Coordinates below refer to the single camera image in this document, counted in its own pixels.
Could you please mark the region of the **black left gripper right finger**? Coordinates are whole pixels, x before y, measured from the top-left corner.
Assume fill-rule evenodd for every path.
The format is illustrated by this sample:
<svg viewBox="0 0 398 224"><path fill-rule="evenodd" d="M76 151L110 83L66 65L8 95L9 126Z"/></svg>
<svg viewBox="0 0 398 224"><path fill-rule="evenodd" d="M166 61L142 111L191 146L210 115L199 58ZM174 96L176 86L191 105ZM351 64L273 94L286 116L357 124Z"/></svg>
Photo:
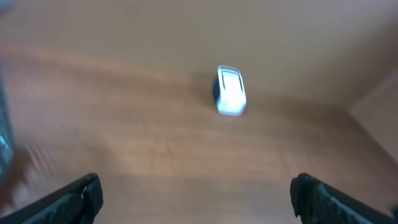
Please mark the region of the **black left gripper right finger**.
<svg viewBox="0 0 398 224"><path fill-rule="evenodd" d="M303 224L397 223L397 209L390 217L307 173L292 179L290 198L294 215Z"/></svg>

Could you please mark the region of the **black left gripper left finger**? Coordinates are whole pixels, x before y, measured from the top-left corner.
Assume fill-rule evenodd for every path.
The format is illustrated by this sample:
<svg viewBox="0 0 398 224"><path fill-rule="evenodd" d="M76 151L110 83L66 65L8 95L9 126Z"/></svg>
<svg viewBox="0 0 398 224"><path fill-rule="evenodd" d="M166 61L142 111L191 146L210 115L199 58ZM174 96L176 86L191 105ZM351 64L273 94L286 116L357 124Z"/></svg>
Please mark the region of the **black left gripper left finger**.
<svg viewBox="0 0 398 224"><path fill-rule="evenodd" d="M96 173L90 173L2 217L1 224L91 224L102 206L100 178Z"/></svg>

